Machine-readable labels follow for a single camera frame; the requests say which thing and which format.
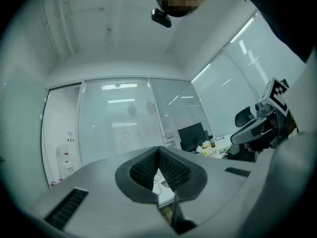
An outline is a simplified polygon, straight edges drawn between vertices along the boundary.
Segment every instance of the computer monitor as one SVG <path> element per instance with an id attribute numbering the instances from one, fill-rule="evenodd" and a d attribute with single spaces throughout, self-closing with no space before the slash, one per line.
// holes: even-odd
<path id="1" fill-rule="evenodd" d="M 197 146 L 206 141 L 206 134 L 201 122 L 183 129 L 179 129 L 178 133 L 182 141 L 182 150 L 187 152 L 194 151 Z"/>
<path id="2" fill-rule="evenodd" d="M 205 130 L 206 140 L 209 140 L 208 130 Z"/>

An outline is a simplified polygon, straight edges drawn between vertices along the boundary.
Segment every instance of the black vent grille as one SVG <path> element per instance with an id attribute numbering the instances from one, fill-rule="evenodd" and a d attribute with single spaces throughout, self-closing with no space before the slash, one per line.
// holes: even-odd
<path id="1" fill-rule="evenodd" d="M 45 218 L 45 221 L 62 230 L 87 194 L 88 192 L 85 190 L 73 189 Z"/>
<path id="2" fill-rule="evenodd" d="M 226 168 L 225 171 L 242 177 L 248 177 L 251 173 L 250 171 L 235 168 Z"/>

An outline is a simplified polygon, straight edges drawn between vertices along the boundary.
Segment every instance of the cable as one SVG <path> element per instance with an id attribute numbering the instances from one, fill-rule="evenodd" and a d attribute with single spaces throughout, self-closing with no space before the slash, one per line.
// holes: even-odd
<path id="1" fill-rule="evenodd" d="M 216 142 L 216 141 L 218 141 L 218 140 L 221 140 L 221 139 L 224 139 L 224 137 L 215 137 L 213 140 L 214 140 L 214 142 Z"/>
<path id="2" fill-rule="evenodd" d="M 216 152 L 218 151 L 218 149 L 215 149 L 212 153 L 210 153 L 209 155 L 207 155 L 207 157 L 210 157 L 211 155 L 216 155 Z"/>
<path id="3" fill-rule="evenodd" d="M 57 53 L 57 55 L 58 55 L 58 57 L 59 57 L 59 60 L 61 60 L 61 55 L 60 55 L 60 53 L 59 53 L 59 51 L 58 51 L 58 49 L 57 49 L 57 46 L 56 46 L 56 44 L 55 44 L 55 41 L 54 41 L 53 37 L 52 37 L 52 33 L 51 33 L 51 30 L 50 30 L 50 26 L 49 26 L 49 23 L 48 23 L 48 19 L 47 19 L 46 13 L 45 13 L 44 0 L 41 0 L 41 9 L 42 9 L 42 16 L 43 16 L 43 20 L 44 20 L 44 25 L 45 25 L 46 30 L 47 30 L 47 32 L 48 32 L 48 35 L 49 35 L 49 37 L 50 37 L 52 46 L 53 46 L 53 48 L 55 49 L 55 51 L 56 51 L 56 53 Z"/>
<path id="4" fill-rule="evenodd" d="M 162 189 L 160 188 L 160 185 L 161 185 L 162 183 L 160 182 L 159 183 L 159 185 L 158 185 L 158 188 L 160 189 L 160 193 L 158 194 L 158 196 L 162 193 Z"/>
<path id="5" fill-rule="evenodd" d="M 155 174 L 155 176 L 159 176 L 160 178 L 159 179 L 154 179 L 154 180 L 161 180 L 162 179 L 162 176 L 158 175 L 157 173 Z"/>

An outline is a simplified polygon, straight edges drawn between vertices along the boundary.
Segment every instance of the ceiling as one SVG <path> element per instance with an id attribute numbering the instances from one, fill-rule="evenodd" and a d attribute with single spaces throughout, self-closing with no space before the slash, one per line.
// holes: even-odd
<path id="1" fill-rule="evenodd" d="M 208 0 L 193 15 L 172 17 L 171 28 L 151 20 L 156 0 L 42 1 L 62 59 L 93 49 L 126 48 L 168 52 L 180 60 L 203 44 L 212 27 L 238 0 Z"/>

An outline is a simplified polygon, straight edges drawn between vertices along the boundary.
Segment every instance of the desk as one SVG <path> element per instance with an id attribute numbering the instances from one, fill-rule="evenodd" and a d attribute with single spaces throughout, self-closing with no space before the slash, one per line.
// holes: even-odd
<path id="1" fill-rule="evenodd" d="M 173 202 L 175 194 L 170 188 L 166 188 L 161 184 L 163 181 L 165 181 L 165 178 L 160 170 L 158 170 L 157 174 L 154 177 L 154 181 L 156 180 L 158 182 L 154 183 L 153 192 L 159 195 L 158 208 L 161 209 Z"/>
<path id="2" fill-rule="evenodd" d="M 216 139 L 216 141 L 215 141 L 216 147 L 203 148 L 203 150 L 200 152 L 208 152 L 208 154 L 211 154 L 210 157 L 213 157 L 216 159 L 222 159 L 224 157 L 224 155 L 215 155 L 215 154 L 219 154 L 219 151 L 221 149 L 231 146 L 231 141 L 230 141 L 231 135 L 226 135 L 226 136 L 224 136 L 224 138 L 218 137 L 218 138 L 222 138 L 219 140 L 217 140 L 217 138 L 215 138 Z"/>

